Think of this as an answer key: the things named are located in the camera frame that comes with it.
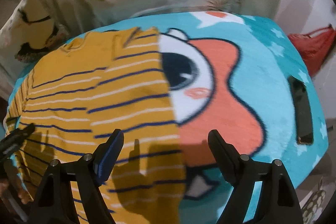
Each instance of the orange cartoon character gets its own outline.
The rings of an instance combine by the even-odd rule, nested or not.
[[[202,173],[216,167],[207,144],[209,131],[217,129],[240,154],[251,155],[263,145],[263,124],[230,87],[240,58],[233,42],[189,39],[181,30],[169,29],[161,34],[159,47],[186,163],[185,198],[201,199],[217,185]]]

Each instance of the yellow striped shirt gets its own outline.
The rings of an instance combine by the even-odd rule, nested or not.
[[[178,223],[184,193],[179,134],[161,65],[158,31],[90,32],[48,54],[12,101],[8,127],[34,122],[36,132],[16,158],[32,196],[52,159],[92,153],[115,128],[125,143],[100,187],[115,221]],[[86,223],[76,183],[73,197]]]

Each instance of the red cloth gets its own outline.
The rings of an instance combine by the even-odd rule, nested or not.
[[[307,34],[290,34],[288,38],[300,53],[309,75],[314,76],[335,42],[336,31],[329,25]]]

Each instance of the metal screw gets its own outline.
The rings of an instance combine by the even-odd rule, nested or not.
[[[50,165],[51,165],[51,166],[56,166],[56,165],[58,165],[59,163],[60,163],[60,161],[57,160],[57,159],[55,159],[55,160],[52,160],[52,161],[50,162]]]
[[[92,159],[92,154],[85,154],[84,156],[83,156],[83,159],[84,160],[90,160],[90,159]]]
[[[246,154],[242,154],[240,155],[240,158],[243,160],[243,161],[248,161],[250,159],[250,157]]]
[[[281,160],[274,160],[274,163],[277,166],[281,166],[282,165],[282,161]]]

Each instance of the black clamp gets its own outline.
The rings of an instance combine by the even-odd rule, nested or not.
[[[29,138],[35,131],[33,123],[26,126],[24,129],[14,129],[4,139],[0,141],[0,178],[7,178],[7,174],[3,167],[4,162],[15,152],[17,152],[24,141]]]
[[[116,129],[93,154],[68,163],[52,160],[38,187],[28,224],[79,224],[71,181],[77,182],[90,224],[115,224],[99,186],[108,180],[123,145],[124,135]]]
[[[210,131],[208,143],[224,179],[234,187],[217,224],[243,223],[256,181],[262,181],[261,193],[248,224],[303,224],[299,200],[281,160],[266,163],[240,155],[217,130]]]

